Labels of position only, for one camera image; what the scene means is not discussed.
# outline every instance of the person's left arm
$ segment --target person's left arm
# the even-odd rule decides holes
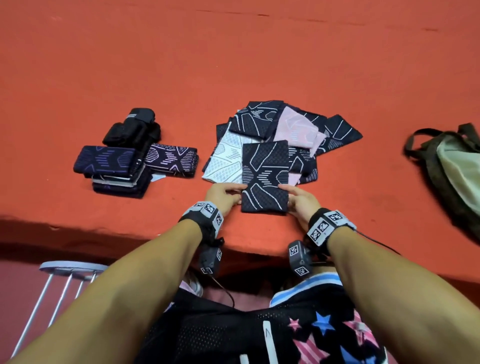
[[[244,184],[216,183],[205,201],[225,217]],[[154,320],[167,308],[202,240],[185,219],[112,264],[46,332],[9,363],[132,363]]]

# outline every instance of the person's right hand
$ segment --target person's right hand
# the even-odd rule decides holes
[[[321,208],[317,198],[311,193],[289,184],[279,184],[278,187],[288,191],[288,212],[298,219],[305,231],[308,231],[310,218]]]

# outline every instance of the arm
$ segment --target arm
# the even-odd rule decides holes
[[[226,216],[242,184],[217,183],[207,192]],[[147,330],[166,309],[202,240],[183,220],[111,265],[68,310],[10,363],[132,363]]]
[[[300,188],[281,188],[305,228],[320,204]],[[347,227],[327,244],[362,319],[397,360],[480,363],[480,310],[445,280]]]

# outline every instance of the black cable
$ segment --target black cable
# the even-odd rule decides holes
[[[223,289],[225,291],[226,294],[228,294],[230,296],[230,299],[232,300],[232,308],[235,308],[235,300],[233,299],[233,296],[230,294],[230,292],[228,292],[224,286],[222,286],[220,284],[220,282],[218,280],[216,280],[215,278],[213,278],[213,276],[210,276],[211,279],[213,279],[215,281],[216,284],[218,284],[220,286],[221,289]]]
[[[390,249],[392,252],[397,253],[398,255],[402,255],[402,254],[400,254],[398,251],[396,251],[394,248],[390,248],[388,245],[385,245],[385,244],[379,242],[378,240],[372,239],[370,236],[365,235],[363,232],[360,232],[360,231],[357,230],[357,233],[360,234],[360,235],[363,235],[363,236],[366,237],[367,239],[370,239],[370,240],[373,241],[374,243],[380,244],[381,246],[384,246],[385,248]]]

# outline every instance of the wrist strap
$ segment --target wrist strap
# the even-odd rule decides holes
[[[202,231],[202,243],[216,245],[220,227],[223,224],[222,213],[210,201],[199,201],[185,211],[179,221],[190,219],[195,221]]]
[[[317,252],[330,256],[327,249],[327,240],[335,231],[341,226],[348,226],[352,230],[357,230],[357,227],[342,214],[340,211],[330,211],[328,208],[320,208],[314,213],[308,223],[309,230],[305,235],[306,243]]]

